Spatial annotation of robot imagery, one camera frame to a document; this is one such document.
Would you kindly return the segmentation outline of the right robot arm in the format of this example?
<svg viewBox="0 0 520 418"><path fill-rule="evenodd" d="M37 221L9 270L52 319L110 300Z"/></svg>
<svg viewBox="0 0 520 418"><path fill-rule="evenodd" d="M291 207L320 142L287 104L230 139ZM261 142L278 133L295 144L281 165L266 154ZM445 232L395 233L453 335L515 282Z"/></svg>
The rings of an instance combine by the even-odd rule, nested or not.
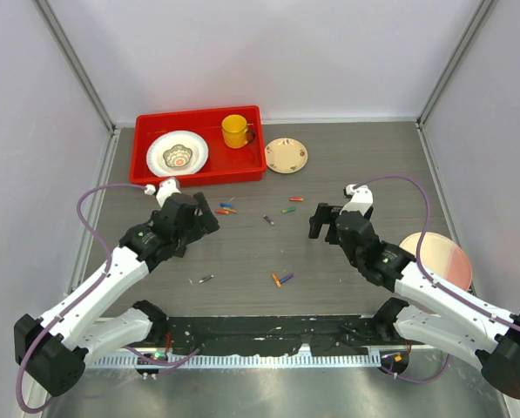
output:
<svg viewBox="0 0 520 418"><path fill-rule="evenodd" d="M493 388L520 400L520 313L424 272L413 254L379 239L369 217L320 203L309 220L308 236L316 239L328 226L325 241L339 246L369 283L393 293L376 313L377 339L428 344L465 361Z"/></svg>

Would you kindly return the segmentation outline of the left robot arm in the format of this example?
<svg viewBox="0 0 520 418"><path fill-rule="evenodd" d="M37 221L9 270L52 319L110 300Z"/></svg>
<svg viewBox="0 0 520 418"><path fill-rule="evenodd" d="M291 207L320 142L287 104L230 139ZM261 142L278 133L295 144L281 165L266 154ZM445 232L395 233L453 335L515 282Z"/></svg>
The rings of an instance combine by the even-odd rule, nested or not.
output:
<svg viewBox="0 0 520 418"><path fill-rule="evenodd" d="M75 292L39 317L25 314L16 322L20 372L59 397L76 385L87 366L108 353L134 342L159 346L167 334L167 316L147 300L105 323L95 321L160 263L183 256L188 245L218 230L203 193L169 194L145 223L126 231L105 263Z"/></svg>

